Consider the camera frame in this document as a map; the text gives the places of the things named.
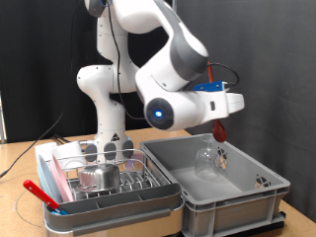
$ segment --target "crate handle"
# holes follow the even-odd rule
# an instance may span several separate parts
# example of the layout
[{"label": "crate handle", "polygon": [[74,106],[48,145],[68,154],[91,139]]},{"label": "crate handle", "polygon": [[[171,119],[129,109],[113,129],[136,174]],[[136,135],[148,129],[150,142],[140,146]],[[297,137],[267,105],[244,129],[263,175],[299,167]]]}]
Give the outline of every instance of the crate handle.
[{"label": "crate handle", "polygon": [[81,236],[85,234],[95,233],[98,231],[118,228],[125,225],[136,224],[143,221],[167,217],[170,215],[171,215],[171,209],[169,208],[162,209],[162,210],[155,210],[149,213],[137,214],[133,216],[109,220],[106,222],[76,227],[76,228],[73,228],[73,235]]}]

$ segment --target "small object in bin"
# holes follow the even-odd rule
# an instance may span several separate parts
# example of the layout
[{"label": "small object in bin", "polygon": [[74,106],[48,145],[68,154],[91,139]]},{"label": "small object in bin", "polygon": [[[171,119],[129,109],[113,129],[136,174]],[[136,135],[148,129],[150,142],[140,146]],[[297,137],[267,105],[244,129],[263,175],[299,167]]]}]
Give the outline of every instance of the small object in bin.
[{"label": "small object in bin", "polygon": [[205,134],[201,140],[207,143],[207,147],[197,152],[196,156],[196,175],[203,180],[213,180],[218,176],[216,160],[219,159],[218,153],[210,147],[214,141],[212,135]]},{"label": "small object in bin", "polygon": [[110,191],[119,187],[119,167],[102,164],[86,167],[78,173],[80,192]]},{"label": "small object in bin", "polygon": [[67,215],[68,213],[64,210],[60,210],[59,204],[54,201],[50,196],[48,196],[43,190],[40,189],[36,184],[34,184],[31,180],[26,180],[23,182],[24,188],[26,188],[28,191],[30,191],[32,194],[34,194],[36,197],[38,197],[40,200],[46,203],[51,209],[56,211],[60,215]]}]

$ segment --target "red utensil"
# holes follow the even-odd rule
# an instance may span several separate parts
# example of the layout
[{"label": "red utensil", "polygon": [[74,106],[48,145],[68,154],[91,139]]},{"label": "red utensil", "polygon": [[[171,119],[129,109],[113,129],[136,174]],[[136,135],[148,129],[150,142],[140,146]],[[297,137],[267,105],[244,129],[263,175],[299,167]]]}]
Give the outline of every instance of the red utensil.
[{"label": "red utensil", "polygon": [[59,210],[59,204],[54,201],[50,196],[48,196],[43,190],[40,189],[36,184],[34,184],[31,180],[26,180],[23,182],[24,188],[38,197],[40,200],[45,202],[50,208],[54,209],[56,212],[60,214],[67,214],[64,210]]},{"label": "red utensil", "polygon": [[[207,74],[208,74],[209,82],[213,82],[214,79],[213,79],[213,73],[211,71],[211,66],[207,66]],[[215,140],[218,142],[224,142],[227,138],[226,130],[225,130],[224,126],[221,124],[221,122],[219,121],[219,119],[216,119],[214,121],[212,133],[213,133]]]}]

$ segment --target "red handle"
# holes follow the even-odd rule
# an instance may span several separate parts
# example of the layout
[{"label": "red handle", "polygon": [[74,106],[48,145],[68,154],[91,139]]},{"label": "red handle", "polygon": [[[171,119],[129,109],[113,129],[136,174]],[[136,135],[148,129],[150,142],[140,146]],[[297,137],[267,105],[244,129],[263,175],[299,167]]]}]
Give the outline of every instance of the red handle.
[{"label": "red handle", "polygon": [[54,201],[50,196],[48,196],[43,190],[41,190],[36,184],[34,184],[30,180],[26,180],[23,182],[23,186],[30,191],[32,194],[34,194],[36,197],[41,199],[43,202],[45,202],[49,207],[53,209],[57,209],[59,207],[59,204]]}]

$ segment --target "black curtain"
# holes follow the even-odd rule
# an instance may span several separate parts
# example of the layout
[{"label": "black curtain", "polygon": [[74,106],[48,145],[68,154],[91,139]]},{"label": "black curtain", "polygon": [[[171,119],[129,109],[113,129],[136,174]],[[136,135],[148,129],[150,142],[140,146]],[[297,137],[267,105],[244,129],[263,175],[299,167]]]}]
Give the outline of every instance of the black curtain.
[{"label": "black curtain", "polygon": [[[227,141],[291,182],[284,200],[316,221],[316,2],[186,0],[178,13],[209,59],[241,77],[243,111],[222,119]],[[233,81],[213,67],[215,80]],[[197,83],[207,82],[207,75]],[[190,128],[211,132],[212,123]]]},{"label": "black curtain", "polygon": [[[70,31],[76,1],[3,1],[0,8],[0,90],[8,142],[35,140],[69,106],[46,138],[97,132],[96,109],[77,86],[81,67],[111,64],[96,50],[97,19],[82,1],[74,16],[73,69],[70,77]],[[142,66],[167,41],[159,28],[150,34],[129,35],[129,52]],[[129,112],[143,117],[136,93],[124,94]],[[112,95],[119,101],[119,95]],[[126,129],[148,127],[145,120],[126,117]]]}]

